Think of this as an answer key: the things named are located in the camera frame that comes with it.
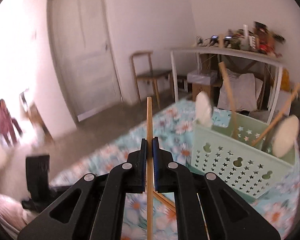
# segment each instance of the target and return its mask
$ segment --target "white table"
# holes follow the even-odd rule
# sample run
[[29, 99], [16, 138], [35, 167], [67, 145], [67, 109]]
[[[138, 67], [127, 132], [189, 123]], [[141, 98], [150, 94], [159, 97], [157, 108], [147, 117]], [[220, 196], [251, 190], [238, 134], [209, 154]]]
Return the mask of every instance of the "white table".
[[271, 99], [269, 101], [268, 110], [270, 111], [270, 115], [267, 123], [271, 122], [271, 119], [274, 114], [275, 106], [278, 101], [279, 91], [281, 87], [282, 71], [283, 71], [283, 63], [281, 62], [281, 60], [264, 54], [256, 53], [256, 52], [237, 50], [237, 49], [226, 49], [226, 48], [219, 48], [219, 47], [172, 48], [170, 49], [170, 56], [171, 56], [174, 94], [175, 94], [176, 102], [179, 101], [179, 95], [178, 95], [178, 85], [177, 85], [177, 69], [176, 69], [176, 62], [174, 59], [175, 51], [195, 53], [197, 55], [197, 60], [199, 59], [199, 54], [217, 54], [217, 55], [227, 55], [227, 56], [248, 58], [251, 60], [255, 60], [255, 61], [259, 61], [259, 62], [263, 62], [275, 66], [276, 67], [275, 78], [274, 78], [275, 92], [272, 93]]

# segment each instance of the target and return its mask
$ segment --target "metal screw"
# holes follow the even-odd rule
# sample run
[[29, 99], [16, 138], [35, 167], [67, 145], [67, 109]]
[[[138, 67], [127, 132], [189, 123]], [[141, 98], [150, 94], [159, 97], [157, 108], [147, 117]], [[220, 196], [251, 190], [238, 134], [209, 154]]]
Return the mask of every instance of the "metal screw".
[[217, 176], [213, 172], [209, 172], [206, 177], [208, 180], [215, 180]]
[[92, 181], [92, 180], [94, 180], [94, 175], [93, 174], [87, 174], [87, 175], [85, 175], [84, 176], [84, 180], [85, 181]]
[[168, 167], [170, 169], [176, 169], [178, 167], [178, 163], [175, 163], [175, 162], [171, 162], [168, 164]]
[[131, 163], [124, 163], [122, 164], [122, 168], [125, 170], [130, 170], [132, 168], [132, 164]]

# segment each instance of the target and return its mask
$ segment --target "pink clothing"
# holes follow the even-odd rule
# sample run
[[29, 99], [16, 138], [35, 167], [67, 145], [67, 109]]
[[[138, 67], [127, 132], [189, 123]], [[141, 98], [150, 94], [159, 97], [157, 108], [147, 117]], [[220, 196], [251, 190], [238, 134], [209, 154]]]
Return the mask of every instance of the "pink clothing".
[[11, 128], [13, 129], [12, 119], [8, 109], [4, 110], [0, 107], [0, 134], [7, 134]]
[[7, 108], [2, 109], [0, 107], [0, 135], [3, 135], [4, 139], [6, 140], [7, 144], [10, 145], [10, 141], [8, 139], [8, 133], [11, 136], [13, 144], [16, 144], [17, 138], [16, 134], [13, 129], [13, 125], [18, 130], [19, 135], [22, 135], [22, 130], [15, 118], [11, 118], [11, 115]]

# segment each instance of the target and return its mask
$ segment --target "door frame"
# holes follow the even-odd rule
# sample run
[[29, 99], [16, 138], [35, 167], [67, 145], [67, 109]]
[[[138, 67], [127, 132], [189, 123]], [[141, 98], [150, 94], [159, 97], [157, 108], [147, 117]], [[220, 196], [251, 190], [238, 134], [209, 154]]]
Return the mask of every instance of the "door frame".
[[[70, 95], [69, 92], [66, 89], [66, 84], [65, 81], [62, 77], [62, 73], [61, 73], [61, 69], [57, 64], [57, 60], [56, 60], [56, 55], [55, 55], [55, 45], [53, 42], [53, 28], [52, 28], [52, 22], [51, 22], [51, 18], [52, 18], [52, 11], [51, 11], [51, 1], [52, 0], [47, 0], [47, 25], [48, 25], [48, 36], [49, 36], [49, 44], [50, 44], [50, 52], [51, 52], [51, 56], [52, 56], [52, 61], [53, 61], [53, 65], [54, 65], [54, 69], [57, 75], [57, 79], [58, 79], [58, 83], [62, 92], [62, 95], [65, 99], [66, 105], [69, 109], [69, 112], [72, 116], [72, 119], [74, 120], [75, 123], [79, 123], [78, 120], [78, 116], [74, 110], [74, 106], [72, 101], [70, 100]], [[108, 37], [108, 46], [109, 46], [109, 51], [110, 51], [110, 55], [111, 55], [111, 59], [113, 62], [113, 68], [114, 68], [114, 73], [115, 73], [115, 77], [116, 80], [118, 82], [118, 86], [119, 86], [119, 93], [120, 93], [120, 97], [121, 97], [121, 102], [123, 102], [123, 98], [122, 98], [122, 92], [121, 92], [121, 85], [119, 82], [119, 78], [118, 78], [118, 71], [117, 71], [117, 67], [115, 65], [115, 61], [114, 61], [114, 54], [113, 54], [113, 50], [112, 50], [112, 43], [111, 43], [111, 39], [110, 39], [110, 33], [109, 33], [109, 27], [108, 27], [108, 19], [107, 19], [107, 13], [106, 13], [106, 4], [105, 4], [105, 0], [101, 0], [101, 6], [102, 6], [102, 12], [104, 15], [104, 21], [105, 21], [105, 26], [106, 26], [106, 35]]]

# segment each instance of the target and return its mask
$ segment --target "white door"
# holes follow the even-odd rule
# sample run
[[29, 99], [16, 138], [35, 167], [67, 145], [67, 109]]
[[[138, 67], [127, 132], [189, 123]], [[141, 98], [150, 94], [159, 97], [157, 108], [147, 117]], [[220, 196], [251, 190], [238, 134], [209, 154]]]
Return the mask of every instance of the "white door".
[[120, 102], [102, 0], [50, 0], [56, 67], [79, 121]]

